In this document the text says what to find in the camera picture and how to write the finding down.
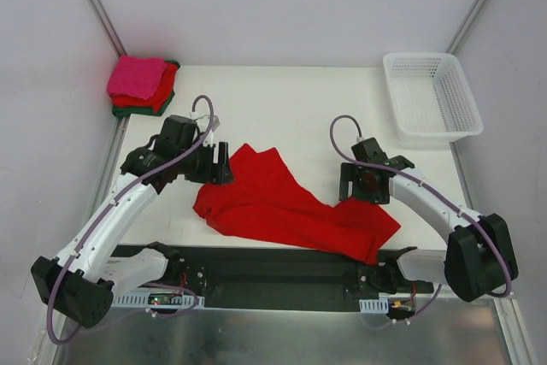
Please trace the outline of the white plastic basket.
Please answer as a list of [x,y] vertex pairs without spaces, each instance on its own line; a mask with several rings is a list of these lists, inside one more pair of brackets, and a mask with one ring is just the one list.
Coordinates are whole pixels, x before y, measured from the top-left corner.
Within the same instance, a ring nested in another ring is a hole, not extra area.
[[434,147],[484,130],[458,59],[448,53],[401,52],[383,57],[397,136],[408,146]]

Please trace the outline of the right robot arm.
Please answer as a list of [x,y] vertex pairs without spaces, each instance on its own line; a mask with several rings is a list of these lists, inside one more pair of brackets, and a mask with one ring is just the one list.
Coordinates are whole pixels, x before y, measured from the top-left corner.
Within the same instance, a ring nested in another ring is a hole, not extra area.
[[408,247],[384,272],[402,292],[416,280],[447,285],[461,300],[508,297],[518,266],[506,221],[458,205],[428,183],[405,156],[389,157],[375,138],[360,139],[340,168],[339,198],[373,205],[404,204],[445,242],[445,250]]

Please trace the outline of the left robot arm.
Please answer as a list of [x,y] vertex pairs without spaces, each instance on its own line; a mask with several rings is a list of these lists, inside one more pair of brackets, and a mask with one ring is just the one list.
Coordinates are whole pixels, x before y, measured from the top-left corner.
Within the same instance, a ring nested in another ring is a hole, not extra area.
[[91,328],[117,297],[149,282],[178,286],[179,252],[153,242],[122,262],[108,262],[137,217],[178,177],[198,184],[226,185],[234,177],[228,145],[213,143],[220,122],[215,115],[170,115],[161,131],[132,151],[109,195],[74,239],[55,257],[39,257],[31,275],[46,317],[55,312]]

